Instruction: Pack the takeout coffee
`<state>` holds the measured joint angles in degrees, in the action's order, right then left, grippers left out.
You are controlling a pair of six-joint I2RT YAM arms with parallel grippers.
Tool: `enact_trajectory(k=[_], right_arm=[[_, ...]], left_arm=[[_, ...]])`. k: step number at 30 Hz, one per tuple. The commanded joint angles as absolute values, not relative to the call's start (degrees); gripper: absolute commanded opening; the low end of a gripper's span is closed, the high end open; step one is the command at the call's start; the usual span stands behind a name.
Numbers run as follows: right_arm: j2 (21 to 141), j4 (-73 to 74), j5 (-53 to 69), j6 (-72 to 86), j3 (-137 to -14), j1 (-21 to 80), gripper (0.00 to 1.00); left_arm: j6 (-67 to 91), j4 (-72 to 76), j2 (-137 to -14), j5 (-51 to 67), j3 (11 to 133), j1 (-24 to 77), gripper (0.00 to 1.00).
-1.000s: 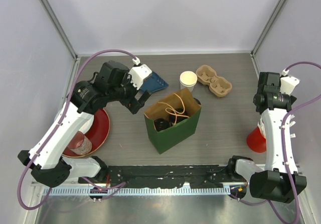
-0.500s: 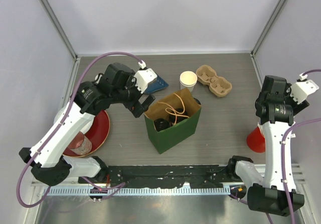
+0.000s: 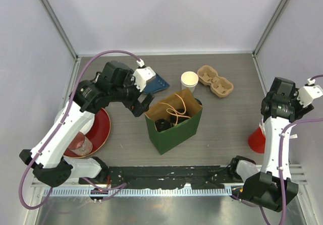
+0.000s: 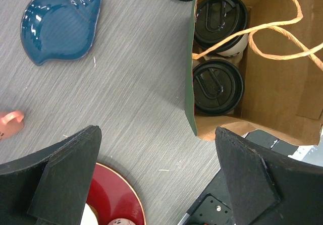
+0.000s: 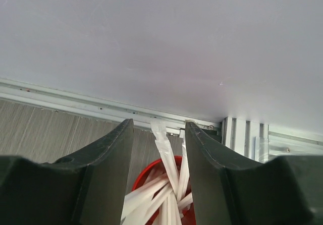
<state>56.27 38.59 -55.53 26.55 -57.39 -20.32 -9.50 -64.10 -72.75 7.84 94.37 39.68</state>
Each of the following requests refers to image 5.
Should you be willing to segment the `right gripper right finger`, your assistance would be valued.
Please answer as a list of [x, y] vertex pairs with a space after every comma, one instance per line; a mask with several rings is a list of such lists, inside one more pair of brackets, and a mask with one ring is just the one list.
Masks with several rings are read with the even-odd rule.
[[186, 149], [197, 224], [322, 224], [322, 157], [260, 163], [187, 122]]

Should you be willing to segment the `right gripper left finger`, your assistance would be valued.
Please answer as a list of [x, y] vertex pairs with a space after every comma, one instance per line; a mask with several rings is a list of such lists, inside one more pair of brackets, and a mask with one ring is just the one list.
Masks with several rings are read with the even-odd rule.
[[134, 124], [61, 157], [1, 157], [1, 224], [120, 224]]

